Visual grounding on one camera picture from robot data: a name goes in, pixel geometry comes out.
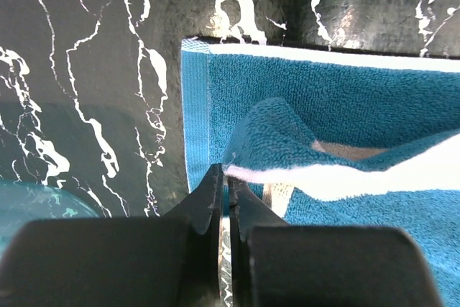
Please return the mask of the teal and cream Doraemon towel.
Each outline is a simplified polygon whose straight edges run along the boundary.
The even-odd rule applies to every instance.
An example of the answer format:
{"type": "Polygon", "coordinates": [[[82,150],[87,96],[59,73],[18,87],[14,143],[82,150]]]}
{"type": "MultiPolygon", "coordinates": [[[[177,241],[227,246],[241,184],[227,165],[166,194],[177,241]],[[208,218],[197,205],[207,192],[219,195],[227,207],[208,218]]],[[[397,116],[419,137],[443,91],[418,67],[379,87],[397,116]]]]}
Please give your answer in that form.
{"type": "Polygon", "coordinates": [[[295,225],[384,225],[459,304],[458,60],[181,44],[185,166],[247,182],[295,225]]]}

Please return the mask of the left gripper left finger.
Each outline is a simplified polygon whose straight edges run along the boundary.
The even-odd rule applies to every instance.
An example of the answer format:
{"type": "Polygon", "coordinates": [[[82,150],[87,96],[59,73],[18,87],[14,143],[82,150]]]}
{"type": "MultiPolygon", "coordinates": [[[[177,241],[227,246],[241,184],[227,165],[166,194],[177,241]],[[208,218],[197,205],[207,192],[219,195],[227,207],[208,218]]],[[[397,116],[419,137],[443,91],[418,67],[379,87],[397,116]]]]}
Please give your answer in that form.
{"type": "Polygon", "coordinates": [[[24,225],[1,260],[3,306],[218,306],[223,173],[164,216],[24,225]]]}

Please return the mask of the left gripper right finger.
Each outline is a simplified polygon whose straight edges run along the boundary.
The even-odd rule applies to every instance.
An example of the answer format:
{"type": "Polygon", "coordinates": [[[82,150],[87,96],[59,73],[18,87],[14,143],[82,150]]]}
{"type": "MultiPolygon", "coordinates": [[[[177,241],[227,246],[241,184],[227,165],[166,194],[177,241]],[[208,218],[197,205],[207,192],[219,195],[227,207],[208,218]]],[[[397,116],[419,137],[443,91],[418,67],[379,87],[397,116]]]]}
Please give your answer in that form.
{"type": "Polygon", "coordinates": [[[417,244],[381,226],[291,226],[229,181],[235,306],[440,306],[417,244]]]}

